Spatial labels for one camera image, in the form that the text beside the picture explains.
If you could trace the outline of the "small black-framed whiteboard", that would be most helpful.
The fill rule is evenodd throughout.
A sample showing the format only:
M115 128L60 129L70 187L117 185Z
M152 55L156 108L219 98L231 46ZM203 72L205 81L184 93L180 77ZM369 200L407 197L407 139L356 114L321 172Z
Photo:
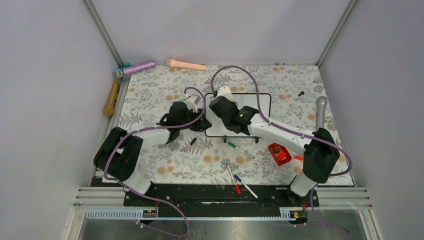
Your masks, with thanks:
M212 124L212 127L205 131L205 135L211 138L223 138L226 142L229 138L252 138L255 143L259 142L259 137L248 131L248 124L253 120L252 117L258 117L258 110L261 109L267 117L271 114L272 97L269 93L260 93L257 102L255 93L234 93L233 98L237 104L239 112L233 118L233 121L240 125L240 129L226 129L223 122L209 108L209 104L215 99L213 93L207 93L205 117Z

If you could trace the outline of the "black marker cap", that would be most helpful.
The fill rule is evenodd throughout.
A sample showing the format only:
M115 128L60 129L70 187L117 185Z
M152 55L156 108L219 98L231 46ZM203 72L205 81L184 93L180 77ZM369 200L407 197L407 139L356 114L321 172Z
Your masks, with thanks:
M197 138L193 138L192 141L190 142L190 145L192 146L195 142L196 142Z

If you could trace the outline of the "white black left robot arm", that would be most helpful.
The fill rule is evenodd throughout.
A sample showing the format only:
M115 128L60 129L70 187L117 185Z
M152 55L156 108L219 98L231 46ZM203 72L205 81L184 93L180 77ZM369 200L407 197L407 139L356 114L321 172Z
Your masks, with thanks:
M97 151L93 165L127 189L136 191L136 199L148 206L154 202L155 192L150 188L152 182L136 170L141 150L169 144L182 130L203 132L211 127L202 108L195 109L186 102L176 101L154 127L132 135L121 127L114 127Z

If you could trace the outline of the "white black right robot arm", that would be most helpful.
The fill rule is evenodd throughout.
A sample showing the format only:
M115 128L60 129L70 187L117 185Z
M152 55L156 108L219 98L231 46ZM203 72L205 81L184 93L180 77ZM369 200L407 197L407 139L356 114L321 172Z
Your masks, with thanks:
M303 130L265 116L259 104L239 106L232 99L216 96L208 105L223 126L235 134L265 138L303 158L302 171L289 184L287 201L301 205L309 191L330 177L340 152L331 134L324 128Z

